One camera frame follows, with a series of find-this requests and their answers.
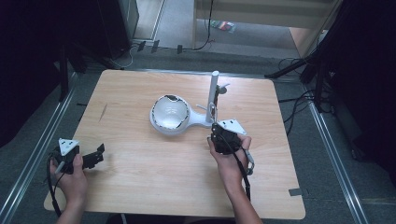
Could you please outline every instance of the black cable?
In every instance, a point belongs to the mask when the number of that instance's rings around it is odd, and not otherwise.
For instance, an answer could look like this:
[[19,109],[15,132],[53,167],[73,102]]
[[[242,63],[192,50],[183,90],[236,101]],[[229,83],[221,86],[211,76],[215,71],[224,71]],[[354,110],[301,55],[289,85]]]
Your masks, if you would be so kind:
[[47,158],[47,182],[49,184],[49,194],[50,194],[50,197],[52,198],[52,206],[55,209],[56,215],[58,215],[58,217],[60,217],[62,212],[61,212],[61,209],[59,208],[58,202],[56,201],[55,191],[52,188],[52,181],[51,181],[51,177],[50,177],[50,161],[51,161],[51,158],[52,158],[52,153],[50,153],[48,158]]
[[203,49],[206,46],[206,44],[210,42],[209,41],[209,39],[210,39],[210,22],[212,21],[213,1],[214,0],[211,0],[211,2],[210,2],[209,23],[207,24],[207,39],[206,39],[206,42],[198,49],[188,49],[188,50],[200,50],[200,49]]
[[288,121],[291,119],[292,116],[295,116],[296,114],[298,114],[298,113],[304,111],[310,104],[312,104],[312,101],[311,101],[311,102],[308,102],[308,104],[307,104],[306,106],[304,106],[302,109],[296,111],[294,114],[290,115],[287,119],[283,120],[283,122],[284,122],[284,123],[288,122]]
[[293,127],[294,116],[295,116],[295,114],[296,114],[298,102],[299,102],[301,99],[304,99],[304,96],[305,96],[307,93],[311,92],[311,91],[305,91],[305,92],[304,92],[299,98],[297,98],[297,100],[295,101],[294,106],[293,106],[293,111],[291,112],[291,115],[290,115],[290,117],[288,118],[288,120],[290,119],[290,126],[289,126],[289,128],[288,128],[288,130],[287,130],[287,132],[286,132],[286,135],[289,135],[289,133],[291,132],[291,128]]
[[59,181],[61,181],[62,177],[64,177],[64,173],[62,173],[61,177],[56,181],[55,187],[53,187],[53,194],[55,194],[56,188],[58,187]]
[[[315,48],[314,48],[306,57],[303,57],[303,58],[301,58],[301,59],[296,59],[296,58],[284,58],[284,59],[282,59],[282,60],[277,64],[277,68],[279,69],[279,71],[281,71],[281,69],[280,69],[280,64],[281,64],[283,61],[285,61],[285,60],[290,60],[290,59],[292,59],[292,61],[290,62],[290,65],[289,65],[289,66],[292,66],[294,61],[298,61],[297,63],[300,63],[301,61],[304,61],[305,64],[308,64],[308,65],[311,65],[311,66],[315,66],[315,67],[316,67],[315,64],[309,63],[309,62],[307,61],[307,58],[313,57],[313,54],[318,50],[319,44],[320,44],[320,43],[319,43],[319,40],[320,40],[320,35],[319,35],[318,38],[317,38],[317,45],[315,46]],[[289,72],[294,71],[294,72],[296,72],[297,74],[301,75],[302,73],[296,71],[296,69],[299,68],[299,67],[301,67],[301,66],[302,66],[302,64],[299,65],[298,67],[294,68],[293,70],[289,70]]]
[[278,103],[286,103],[286,102],[290,102],[290,101],[295,101],[298,100],[298,98],[290,98],[290,99],[284,99],[284,100],[278,100]]
[[238,164],[239,170],[241,171],[242,177],[245,182],[245,191],[247,194],[247,198],[250,200],[250,183],[248,182],[248,174],[245,170],[245,167],[242,164],[242,162],[238,159],[238,157],[236,156],[236,154],[233,151],[233,148],[230,146],[230,144],[228,144],[228,142],[225,141],[225,138],[221,135],[221,133],[219,133],[219,136],[221,137],[221,139],[223,139],[223,141],[227,145],[228,149],[230,149],[230,151],[233,153],[233,157],[236,159],[236,163]]

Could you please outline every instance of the light wood tabletop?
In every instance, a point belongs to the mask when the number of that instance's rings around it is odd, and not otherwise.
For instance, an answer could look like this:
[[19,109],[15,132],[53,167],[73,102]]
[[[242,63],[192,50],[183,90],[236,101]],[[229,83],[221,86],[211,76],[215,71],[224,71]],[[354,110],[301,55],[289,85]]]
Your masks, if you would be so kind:
[[[199,113],[206,105],[210,74],[106,70],[101,75],[73,139],[82,155],[105,144],[104,161],[85,170],[87,211],[196,217],[233,217],[206,137],[193,126],[177,136],[157,132],[149,111],[165,94],[181,96]],[[250,175],[251,201],[261,218],[302,219],[299,184],[276,98],[268,79],[223,77],[219,119],[237,119],[252,137],[256,166]],[[61,208],[65,201],[57,190]],[[53,210],[50,196],[45,208]]]

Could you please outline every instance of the handheld controller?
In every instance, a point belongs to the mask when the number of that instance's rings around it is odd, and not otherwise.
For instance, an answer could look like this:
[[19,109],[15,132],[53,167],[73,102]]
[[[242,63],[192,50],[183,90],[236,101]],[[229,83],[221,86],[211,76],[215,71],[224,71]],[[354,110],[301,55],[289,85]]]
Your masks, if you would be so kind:
[[[103,153],[105,152],[105,145],[102,144],[97,150],[91,154],[82,157],[82,169],[93,168],[97,163],[103,161]],[[52,152],[52,157],[58,162],[58,169],[56,173],[62,172],[68,175],[73,174],[73,159],[79,153],[79,146],[75,146],[66,155],[62,156],[61,149],[56,147]]]
[[215,145],[215,150],[223,155],[232,154],[241,147],[241,139],[239,139],[238,135],[223,129],[216,122],[212,124],[210,139]]

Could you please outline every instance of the hand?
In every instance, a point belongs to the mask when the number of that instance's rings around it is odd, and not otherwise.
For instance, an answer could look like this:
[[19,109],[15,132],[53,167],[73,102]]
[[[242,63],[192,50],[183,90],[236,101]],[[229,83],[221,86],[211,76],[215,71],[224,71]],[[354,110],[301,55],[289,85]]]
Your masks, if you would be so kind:
[[[242,141],[242,148],[249,149],[251,143],[251,137],[239,135],[238,137]],[[239,166],[236,162],[235,157],[233,154],[230,155],[222,155],[215,150],[215,146],[210,138],[207,139],[207,143],[210,147],[210,154],[215,158],[216,162],[218,163],[219,175],[224,184],[224,188],[226,189],[227,193],[230,191],[235,190],[242,190],[242,174],[239,170]],[[245,167],[245,170],[248,168],[248,158],[246,157],[245,152],[243,149],[239,149],[235,152],[238,159],[242,162]]]
[[[74,172],[71,175],[56,174],[56,179],[60,179],[59,186],[66,198],[66,208],[58,219],[58,223],[79,223],[85,210],[85,200],[87,198],[88,181],[82,171],[83,159],[77,154],[73,159]],[[53,160],[50,161],[49,171],[55,174],[56,166]]]

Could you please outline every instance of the white bowl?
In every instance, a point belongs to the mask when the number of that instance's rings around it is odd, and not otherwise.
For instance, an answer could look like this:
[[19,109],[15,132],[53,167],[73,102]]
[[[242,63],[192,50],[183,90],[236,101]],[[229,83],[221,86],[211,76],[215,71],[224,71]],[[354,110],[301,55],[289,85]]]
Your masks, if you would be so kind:
[[190,106],[177,95],[165,95],[155,102],[150,121],[154,128],[164,134],[183,133],[190,118]]

